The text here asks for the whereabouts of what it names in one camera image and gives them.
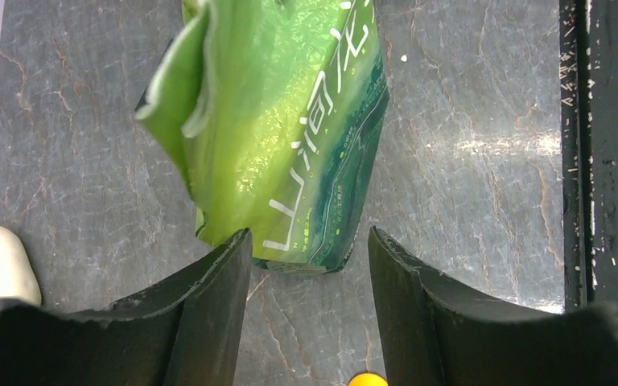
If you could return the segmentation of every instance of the green plastic bag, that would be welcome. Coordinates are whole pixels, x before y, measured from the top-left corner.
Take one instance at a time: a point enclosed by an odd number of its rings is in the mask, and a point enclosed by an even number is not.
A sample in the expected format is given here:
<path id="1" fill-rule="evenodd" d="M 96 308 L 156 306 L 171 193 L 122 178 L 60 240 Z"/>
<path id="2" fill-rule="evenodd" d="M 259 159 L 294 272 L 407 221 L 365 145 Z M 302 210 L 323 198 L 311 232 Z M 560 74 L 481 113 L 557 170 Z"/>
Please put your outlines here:
<path id="1" fill-rule="evenodd" d="M 198 207 L 196 235 L 253 233 L 255 264 L 346 264 L 389 100 L 370 0 L 184 0 L 136 110 Z"/>

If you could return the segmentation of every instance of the orange ball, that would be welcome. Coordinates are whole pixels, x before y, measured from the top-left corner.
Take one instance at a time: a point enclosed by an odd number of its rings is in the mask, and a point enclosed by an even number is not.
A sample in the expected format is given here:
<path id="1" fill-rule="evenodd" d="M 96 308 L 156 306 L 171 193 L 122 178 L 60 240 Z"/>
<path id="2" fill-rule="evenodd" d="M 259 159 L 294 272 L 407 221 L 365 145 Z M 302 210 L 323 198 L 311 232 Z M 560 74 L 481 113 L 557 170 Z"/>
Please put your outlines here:
<path id="1" fill-rule="evenodd" d="M 387 386 L 387 382 L 377 374 L 359 374 L 349 381 L 348 386 Z"/>

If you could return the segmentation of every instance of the yellow round object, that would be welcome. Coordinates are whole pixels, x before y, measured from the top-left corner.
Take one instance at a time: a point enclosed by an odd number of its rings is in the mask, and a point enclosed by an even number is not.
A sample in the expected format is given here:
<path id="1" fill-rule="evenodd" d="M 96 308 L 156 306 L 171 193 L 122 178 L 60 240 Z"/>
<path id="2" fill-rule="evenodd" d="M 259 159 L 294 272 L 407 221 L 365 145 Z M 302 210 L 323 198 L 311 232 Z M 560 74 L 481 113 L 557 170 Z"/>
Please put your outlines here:
<path id="1" fill-rule="evenodd" d="M 387 382 L 377 374 L 359 374 L 347 386 L 387 386 Z"/>

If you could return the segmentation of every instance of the chip bag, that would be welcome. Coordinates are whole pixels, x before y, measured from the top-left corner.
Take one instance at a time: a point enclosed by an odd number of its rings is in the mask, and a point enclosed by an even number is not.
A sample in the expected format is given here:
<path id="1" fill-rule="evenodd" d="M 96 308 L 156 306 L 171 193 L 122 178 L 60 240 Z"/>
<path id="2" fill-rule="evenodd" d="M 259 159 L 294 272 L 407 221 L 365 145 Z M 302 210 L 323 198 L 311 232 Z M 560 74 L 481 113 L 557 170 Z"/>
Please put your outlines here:
<path id="1" fill-rule="evenodd" d="M 346 264 L 389 100 L 370 0 L 183 0 L 136 109 L 197 206 L 196 235 L 253 234 L 254 264 Z"/>

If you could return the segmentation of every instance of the stone floor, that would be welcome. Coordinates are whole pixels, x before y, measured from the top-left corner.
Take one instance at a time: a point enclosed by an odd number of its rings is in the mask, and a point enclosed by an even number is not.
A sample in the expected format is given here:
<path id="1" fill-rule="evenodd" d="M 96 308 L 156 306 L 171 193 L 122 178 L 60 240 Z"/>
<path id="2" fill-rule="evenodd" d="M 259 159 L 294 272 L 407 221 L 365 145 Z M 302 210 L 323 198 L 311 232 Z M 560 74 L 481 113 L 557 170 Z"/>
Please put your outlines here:
<path id="1" fill-rule="evenodd" d="M 236 384 L 383 372 L 366 236 L 385 229 L 492 295 L 562 309 L 556 0 L 376 0 L 391 92 L 353 258 L 253 271 Z M 104 306 L 202 257 L 175 168 L 133 121 L 180 25 L 175 0 L 6 0 L 0 224 L 45 306 Z"/>

